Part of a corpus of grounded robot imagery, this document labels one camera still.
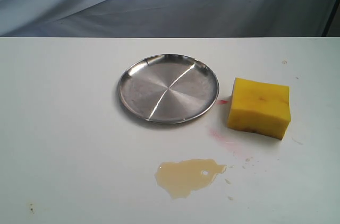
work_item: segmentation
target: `table surface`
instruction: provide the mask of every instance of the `table surface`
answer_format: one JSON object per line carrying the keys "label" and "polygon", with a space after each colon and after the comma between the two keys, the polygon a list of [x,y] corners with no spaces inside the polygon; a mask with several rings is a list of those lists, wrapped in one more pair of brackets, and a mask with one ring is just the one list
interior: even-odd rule
{"label": "table surface", "polygon": [[[340,38],[2,38],[0,51],[1,223],[338,223]],[[228,104],[178,126],[127,115],[120,76],[163,53],[206,63],[219,99],[235,77],[289,85],[283,140],[228,129]],[[155,173],[190,159],[228,168],[173,200]]]}

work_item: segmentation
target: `stainless steel plate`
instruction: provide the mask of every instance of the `stainless steel plate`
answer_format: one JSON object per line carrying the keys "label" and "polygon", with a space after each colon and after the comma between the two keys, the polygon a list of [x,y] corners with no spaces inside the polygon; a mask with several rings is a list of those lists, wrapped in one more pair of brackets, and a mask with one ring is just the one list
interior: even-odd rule
{"label": "stainless steel plate", "polygon": [[204,114],[218,96],[212,70],[191,57],[146,58],[125,71],[118,84],[122,104],[152,122],[181,123]]}

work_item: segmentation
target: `yellow sponge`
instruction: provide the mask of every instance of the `yellow sponge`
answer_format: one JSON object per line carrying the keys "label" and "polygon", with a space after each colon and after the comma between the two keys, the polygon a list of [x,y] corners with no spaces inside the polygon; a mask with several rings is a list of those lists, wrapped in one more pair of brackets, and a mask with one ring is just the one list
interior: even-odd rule
{"label": "yellow sponge", "polygon": [[229,128],[282,140],[290,121],[288,86],[235,79]]}

